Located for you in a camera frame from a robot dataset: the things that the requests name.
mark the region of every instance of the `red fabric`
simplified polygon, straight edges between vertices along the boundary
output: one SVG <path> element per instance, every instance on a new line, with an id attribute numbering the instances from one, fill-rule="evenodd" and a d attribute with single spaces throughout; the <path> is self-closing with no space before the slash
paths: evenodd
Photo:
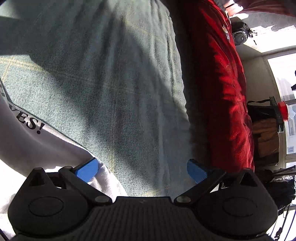
<path id="1" fill-rule="evenodd" d="M 242 12 L 270 12 L 293 16 L 280 0 L 237 0 L 235 1 L 240 6 L 243 6 Z"/>
<path id="2" fill-rule="evenodd" d="M 254 169 L 246 79 L 231 37 L 230 21 L 212 0 L 182 1 L 180 7 L 199 60 L 196 81 L 204 100 L 210 165 L 227 172 Z"/>

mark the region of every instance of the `ribbed black surface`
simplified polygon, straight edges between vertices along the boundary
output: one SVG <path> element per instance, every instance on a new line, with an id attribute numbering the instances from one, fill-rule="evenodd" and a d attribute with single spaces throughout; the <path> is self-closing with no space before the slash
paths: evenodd
<path id="1" fill-rule="evenodd" d="M 13 241 L 42 240 L 19 235 Z M 87 221 L 75 231 L 47 239 L 93 240 L 230 240 L 206 230 L 188 208 L 173 205 L 168 198 L 118 197 L 107 207 L 93 209 Z M 268 236 L 256 239 L 270 240 Z"/>

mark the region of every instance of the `red lid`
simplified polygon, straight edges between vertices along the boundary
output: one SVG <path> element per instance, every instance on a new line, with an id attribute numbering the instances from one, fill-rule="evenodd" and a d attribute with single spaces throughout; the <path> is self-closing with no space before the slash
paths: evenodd
<path id="1" fill-rule="evenodd" d="M 284 121 L 288 121 L 288 108 L 284 101 L 278 103 L 279 111 Z"/>

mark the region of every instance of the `window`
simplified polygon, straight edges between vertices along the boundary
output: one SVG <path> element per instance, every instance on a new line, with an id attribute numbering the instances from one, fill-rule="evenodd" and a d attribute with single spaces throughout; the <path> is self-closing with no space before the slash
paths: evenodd
<path id="1" fill-rule="evenodd" d="M 296 84 L 296 53 L 268 58 L 267 61 L 274 75 L 281 100 L 296 99 L 296 91 L 291 89 L 291 86 Z M 296 153 L 296 104 L 289 105 L 289 112 L 295 113 L 295 116 L 289 117 L 289 120 L 285 122 L 287 154 L 293 154 Z"/>

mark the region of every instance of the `gray blanket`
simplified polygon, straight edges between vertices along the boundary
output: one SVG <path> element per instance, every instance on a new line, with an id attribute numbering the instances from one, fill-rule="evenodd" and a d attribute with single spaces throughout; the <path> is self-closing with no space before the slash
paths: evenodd
<path id="1" fill-rule="evenodd" d="M 201 125 L 190 141 L 169 15 L 159 0 L 0 7 L 0 77 L 10 100 L 93 153 L 129 195 L 176 197 L 194 184 L 187 160 L 205 158 Z"/>

